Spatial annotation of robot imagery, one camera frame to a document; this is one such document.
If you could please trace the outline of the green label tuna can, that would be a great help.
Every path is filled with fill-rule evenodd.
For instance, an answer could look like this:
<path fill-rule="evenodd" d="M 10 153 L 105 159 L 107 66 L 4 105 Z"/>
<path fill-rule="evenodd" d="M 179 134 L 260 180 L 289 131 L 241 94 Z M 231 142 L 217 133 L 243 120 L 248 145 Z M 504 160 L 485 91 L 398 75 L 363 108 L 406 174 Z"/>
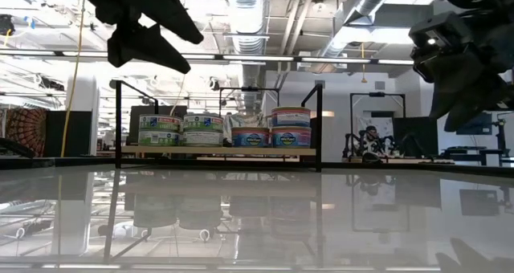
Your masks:
<path fill-rule="evenodd" d="M 183 131 L 223 131 L 223 118 L 212 113 L 193 113 L 184 115 Z"/>
<path fill-rule="evenodd" d="M 183 133 L 184 146 L 190 147 L 221 147 L 223 134 L 221 132 L 191 131 Z"/>
<path fill-rule="evenodd" d="M 181 124 L 182 119 L 176 116 L 146 114 L 139 117 L 140 130 L 177 132 Z"/>
<path fill-rule="evenodd" d="M 141 131 L 137 143 L 144 146 L 176 146 L 180 143 L 180 134 L 166 131 Z"/>

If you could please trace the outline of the black desk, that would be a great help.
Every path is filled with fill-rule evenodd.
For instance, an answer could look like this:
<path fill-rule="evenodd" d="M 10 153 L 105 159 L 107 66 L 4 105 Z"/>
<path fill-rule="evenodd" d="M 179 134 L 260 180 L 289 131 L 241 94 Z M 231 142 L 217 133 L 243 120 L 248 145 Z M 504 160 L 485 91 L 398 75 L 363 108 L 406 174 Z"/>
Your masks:
<path fill-rule="evenodd" d="M 487 166 L 487 157 L 497 156 L 498 165 L 514 165 L 514 157 L 508 156 L 509 150 L 488 149 L 479 146 L 456 146 L 444 149 L 440 154 L 442 159 L 449 159 L 457 162 L 477 162 L 481 166 Z"/>

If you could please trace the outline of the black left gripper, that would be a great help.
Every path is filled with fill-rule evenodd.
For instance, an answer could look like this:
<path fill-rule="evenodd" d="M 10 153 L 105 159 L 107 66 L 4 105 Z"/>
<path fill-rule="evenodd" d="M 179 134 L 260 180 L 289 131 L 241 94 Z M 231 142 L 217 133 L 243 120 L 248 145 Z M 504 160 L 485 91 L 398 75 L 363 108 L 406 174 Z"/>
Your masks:
<path fill-rule="evenodd" d="M 180 0 L 142 0 L 141 11 L 158 23 L 151 27 L 138 23 L 141 12 L 125 0 L 88 1 L 95 7 L 95 15 L 101 22 L 110 25 L 119 23 L 107 41 L 111 65 L 121 67 L 132 59 L 139 59 L 182 74 L 190 71 L 187 60 L 161 36 L 158 25 L 190 43 L 203 41 L 202 33 Z"/>

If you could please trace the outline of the white poster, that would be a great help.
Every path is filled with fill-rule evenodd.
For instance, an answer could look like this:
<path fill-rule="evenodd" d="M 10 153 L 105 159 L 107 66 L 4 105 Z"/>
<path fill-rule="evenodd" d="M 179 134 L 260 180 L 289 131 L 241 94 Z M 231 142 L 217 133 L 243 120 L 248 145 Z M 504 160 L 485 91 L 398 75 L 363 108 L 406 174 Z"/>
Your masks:
<path fill-rule="evenodd" d="M 357 118 L 357 136 L 360 138 L 359 143 L 361 142 L 361 136 L 364 134 L 365 129 L 370 125 L 376 127 L 379 137 L 385 144 L 394 140 L 394 127 L 391 118 L 359 116 Z"/>

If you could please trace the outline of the distant black station frame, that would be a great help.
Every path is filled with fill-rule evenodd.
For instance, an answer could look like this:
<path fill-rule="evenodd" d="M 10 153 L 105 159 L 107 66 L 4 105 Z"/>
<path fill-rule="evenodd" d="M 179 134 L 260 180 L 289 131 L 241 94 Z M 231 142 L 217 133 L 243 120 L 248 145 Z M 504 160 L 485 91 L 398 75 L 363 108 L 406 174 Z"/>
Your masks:
<path fill-rule="evenodd" d="M 252 87 L 252 86 L 246 86 L 246 87 L 240 87 L 240 88 L 231 88 L 231 87 L 220 87 L 218 92 L 218 114 L 222 115 L 222 92 L 224 90 L 230 90 L 233 91 L 241 91 L 243 94 L 252 94 L 252 93 L 261 93 L 265 94 L 266 92 L 274 92 L 276 96 L 276 103 L 280 105 L 280 89 L 279 88 L 258 88 L 258 87 Z"/>
<path fill-rule="evenodd" d="M 353 141 L 353 138 L 356 136 L 354 134 L 354 111 L 353 111 L 353 108 L 355 106 L 355 104 L 357 102 L 354 102 L 353 101 L 353 97 L 354 96 L 368 96 L 368 97 L 390 97 L 392 98 L 394 101 L 397 102 L 397 99 L 396 97 L 400 97 L 402 99 L 402 103 L 399 104 L 397 102 L 397 104 L 402 108 L 402 118 L 406 118 L 406 95 L 403 94 L 403 93 L 386 93 L 386 92 L 368 92 L 368 93 L 364 93 L 364 92 L 351 92 L 349 94 L 349 101 L 350 101 L 350 106 L 349 106 L 349 111 L 350 111 L 350 138 L 349 138 L 349 143 L 351 145 L 351 150 L 350 150 L 350 154 L 349 154 L 349 157 L 353 157 L 354 154 L 353 154 L 353 150 L 355 148 L 354 146 L 354 141 Z"/>

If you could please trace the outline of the wooden shelf black frame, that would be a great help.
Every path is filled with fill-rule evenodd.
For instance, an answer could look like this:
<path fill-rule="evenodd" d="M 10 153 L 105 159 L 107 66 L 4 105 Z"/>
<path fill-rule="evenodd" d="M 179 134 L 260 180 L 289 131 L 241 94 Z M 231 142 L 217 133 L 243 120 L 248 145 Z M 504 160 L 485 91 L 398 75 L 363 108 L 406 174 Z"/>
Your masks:
<path fill-rule="evenodd" d="M 146 96 L 150 99 L 154 100 L 154 112 L 158 113 L 159 103 L 156 97 L 150 96 L 140 89 L 135 88 L 134 86 L 126 83 L 123 80 L 112 80 L 113 85 L 116 90 L 116 133 L 120 134 L 121 128 L 121 98 L 122 91 L 121 87 L 123 85 L 131 88 L 132 90 L 139 92 L 141 95 Z M 143 155 L 144 153 L 192 153 L 192 154 L 249 154 L 249 155 L 287 155 L 293 154 L 298 156 L 314 156 L 314 168 L 317 173 L 320 173 L 322 170 L 322 133 L 320 130 L 322 129 L 322 119 L 318 119 L 316 121 L 316 125 L 319 129 L 319 135 L 316 137 L 316 147 L 314 150 L 312 149 L 273 149 L 273 148 L 225 148 L 225 147 L 185 147 L 185 146 L 172 146 L 172 147 L 153 147 L 153 146 L 129 146 L 128 148 L 123 148 L 121 146 L 120 136 L 116 137 L 115 140 L 115 168 L 121 168 L 121 156 L 122 153 L 140 153 Z"/>

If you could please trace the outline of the black partition panel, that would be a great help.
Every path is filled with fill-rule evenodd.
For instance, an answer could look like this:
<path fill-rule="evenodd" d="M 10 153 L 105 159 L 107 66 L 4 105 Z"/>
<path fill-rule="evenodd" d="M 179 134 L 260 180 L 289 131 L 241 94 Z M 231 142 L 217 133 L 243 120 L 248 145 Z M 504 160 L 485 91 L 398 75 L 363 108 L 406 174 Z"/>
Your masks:
<path fill-rule="evenodd" d="M 61 154 L 65 111 L 48 111 L 43 155 L 59 157 Z M 81 157 L 90 152 L 92 113 L 71 111 L 67 123 L 65 157 Z"/>

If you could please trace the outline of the black round ceiling device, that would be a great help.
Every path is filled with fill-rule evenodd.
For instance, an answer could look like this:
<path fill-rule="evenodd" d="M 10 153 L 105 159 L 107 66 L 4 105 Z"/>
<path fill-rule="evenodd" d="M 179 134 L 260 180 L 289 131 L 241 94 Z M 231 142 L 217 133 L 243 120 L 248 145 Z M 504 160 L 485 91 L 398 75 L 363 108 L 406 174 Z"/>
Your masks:
<path fill-rule="evenodd" d="M 0 14 L 0 35 L 11 36 L 14 32 L 12 16 L 10 14 Z"/>

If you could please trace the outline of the person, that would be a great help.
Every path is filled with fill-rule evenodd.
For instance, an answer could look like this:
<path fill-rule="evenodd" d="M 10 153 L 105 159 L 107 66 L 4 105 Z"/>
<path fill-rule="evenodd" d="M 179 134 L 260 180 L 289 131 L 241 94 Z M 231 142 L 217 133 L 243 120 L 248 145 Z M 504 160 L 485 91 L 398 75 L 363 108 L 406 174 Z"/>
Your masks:
<path fill-rule="evenodd" d="M 379 137 L 375 126 L 368 126 L 361 136 L 360 149 L 363 163 L 382 163 L 385 156 L 385 143 Z"/>

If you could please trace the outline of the orange patterned tapestry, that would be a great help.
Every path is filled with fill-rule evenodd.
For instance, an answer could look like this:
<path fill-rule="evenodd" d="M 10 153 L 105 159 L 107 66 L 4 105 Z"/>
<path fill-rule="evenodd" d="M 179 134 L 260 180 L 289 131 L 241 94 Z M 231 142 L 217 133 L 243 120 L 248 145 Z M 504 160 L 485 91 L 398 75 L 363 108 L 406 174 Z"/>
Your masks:
<path fill-rule="evenodd" d="M 6 111 L 7 140 L 29 148 L 37 157 L 44 153 L 47 110 L 43 108 L 12 108 Z"/>

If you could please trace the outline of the long hanging light fixture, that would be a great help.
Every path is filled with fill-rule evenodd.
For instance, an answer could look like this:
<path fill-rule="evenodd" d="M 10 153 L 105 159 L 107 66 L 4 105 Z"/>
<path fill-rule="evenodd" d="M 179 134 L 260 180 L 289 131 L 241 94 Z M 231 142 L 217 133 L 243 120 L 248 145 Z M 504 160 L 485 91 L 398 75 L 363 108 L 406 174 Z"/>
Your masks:
<path fill-rule="evenodd" d="M 107 58 L 106 51 L 46 51 L 25 49 L 0 49 L 0 55 L 35 56 L 35 57 L 73 57 L 80 54 L 86 58 Z M 375 59 L 375 58 L 326 58 L 311 56 L 281 55 L 222 55 L 222 54 L 183 54 L 187 60 L 198 61 L 243 61 L 243 62 L 289 62 L 289 63 L 331 63 L 331 64 L 366 64 L 385 66 L 412 66 L 413 60 L 407 59 Z"/>

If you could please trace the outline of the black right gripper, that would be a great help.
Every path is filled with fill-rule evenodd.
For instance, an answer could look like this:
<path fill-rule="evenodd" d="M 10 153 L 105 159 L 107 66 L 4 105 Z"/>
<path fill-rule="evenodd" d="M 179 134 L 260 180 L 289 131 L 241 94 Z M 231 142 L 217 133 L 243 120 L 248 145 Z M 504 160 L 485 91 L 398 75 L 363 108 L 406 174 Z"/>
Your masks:
<path fill-rule="evenodd" d="M 447 116 L 446 132 L 484 111 L 514 111 L 514 84 L 500 85 L 498 74 L 514 68 L 514 9 L 471 13 L 478 58 L 469 54 L 439 56 L 429 64 L 434 73 L 431 118 Z"/>

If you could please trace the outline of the black wall screen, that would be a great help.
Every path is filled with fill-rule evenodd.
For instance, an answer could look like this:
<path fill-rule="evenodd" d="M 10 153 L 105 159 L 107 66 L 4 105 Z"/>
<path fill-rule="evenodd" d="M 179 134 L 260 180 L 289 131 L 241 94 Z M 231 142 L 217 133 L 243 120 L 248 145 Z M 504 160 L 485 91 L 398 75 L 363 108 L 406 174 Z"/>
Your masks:
<path fill-rule="evenodd" d="M 457 135 L 491 135 L 492 134 L 492 114 L 481 112 L 478 116 L 469 120 L 457 131 Z"/>

